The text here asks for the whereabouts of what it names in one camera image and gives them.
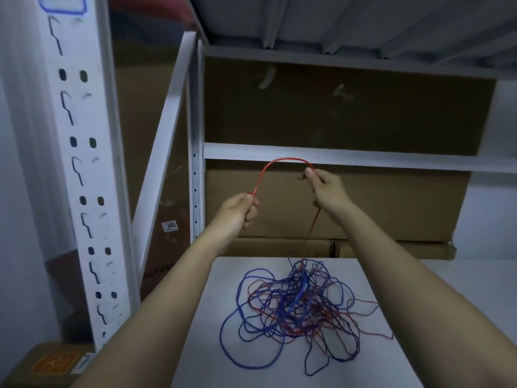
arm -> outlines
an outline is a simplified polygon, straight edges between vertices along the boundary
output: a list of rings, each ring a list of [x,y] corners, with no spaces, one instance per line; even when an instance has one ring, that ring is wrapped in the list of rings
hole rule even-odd
[[[74,388],[169,387],[216,257],[248,228],[258,201],[245,193],[225,201],[169,274],[100,351]]]
[[[517,347],[465,297],[388,237],[339,176],[306,169],[316,200],[343,228],[413,369],[428,387],[517,386]]]

blue rectangle outline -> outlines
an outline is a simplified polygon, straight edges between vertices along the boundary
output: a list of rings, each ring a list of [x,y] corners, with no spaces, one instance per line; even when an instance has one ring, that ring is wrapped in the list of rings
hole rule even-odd
[[[42,0],[38,0],[38,4],[41,9],[47,13],[61,13],[65,15],[84,15],[88,11],[88,6],[86,5],[86,0],[83,0],[84,10],[80,12],[71,12],[60,9],[48,9],[43,6]]]

white table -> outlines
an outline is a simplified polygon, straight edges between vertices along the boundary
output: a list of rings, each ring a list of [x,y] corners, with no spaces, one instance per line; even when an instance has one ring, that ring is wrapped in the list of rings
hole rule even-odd
[[[352,288],[356,298],[375,300],[357,260],[321,260],[331,275]],[[424,262],[517,342],[517,262]],[[277,278],[286,277],[291,270],[286,258],[218,258],[192,322],[173,388],[304,388],[333,384],[348,388],[421,387],[396,339],[375,336],[361,335],[361,350],[353,361],[343,364],[331,359],[329,366],[313,377],[303,372],[308,345],[302,338],[285,346],[277,362],[267,369],[246,370],[234,365],[219,345],[219,331],[223,320],[235,310],[238,284],[254,268],[267,268]],[[380,310],[359,321],[365,330],[391,332]],[[225,326],[223,339],[229,352],[245,364],[259,365],[271,360],[279,345],[268,338],[245,343],[237,336],[239,325],[240,319],[234,316]],[[313,358],[309,365],[325,360],[319,348],[313,352],[320,358]]]

label with number 3055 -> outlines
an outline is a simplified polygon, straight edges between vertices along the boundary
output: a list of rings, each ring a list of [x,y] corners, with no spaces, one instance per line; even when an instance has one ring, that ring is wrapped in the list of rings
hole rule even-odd
[[[175,220],[171,220],[169,222],[163,222],[162,227],[163,227],[163,231],[165,231],[165,233],[169,233],[170,231],[179,230],[178,225],[176,224]]]

finger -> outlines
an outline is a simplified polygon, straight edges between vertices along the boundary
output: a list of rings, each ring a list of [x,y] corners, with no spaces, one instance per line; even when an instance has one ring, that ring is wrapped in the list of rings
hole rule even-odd
[[[253,200],[252,195],[246,194],[236,205],[235,209],[241,212],[242,215],[246,215],[253,205]]]
[[[309,182],[311,183],[311,185],[314,189],[318,189],[318,188],[320,188],[320,186],[323,185],[322,181],[320,180],[318,175],[316,173],[314,173],[313,169],[306,168],[305,176],[307,176],[307,179],[309,180]]]
[[[249,228],[249,226],[251,226],[253,224],[253,221],[251,222],[244,222],[244,224],[242,225],[242,228],[244,230],[247,230]]]
[[[244,220],[247,222],[249,222],[250,220],[254,220],[254,218],[256,218],[256,216],[259,214],[258,212],[259,210],[257,210],[256,207],[252,205],[250,210],[246,214]]]
[[[232,196],[223,202],[222,206],[225,208],[234,208],[239,204],[244,197],[246,197],[247,193],[239,193],[238,195]]]
[[[335,174],[329,173],[322,169],[314,169],[314,171],[320,180],[323,181],[323,183],[332,183],[337,177]]]

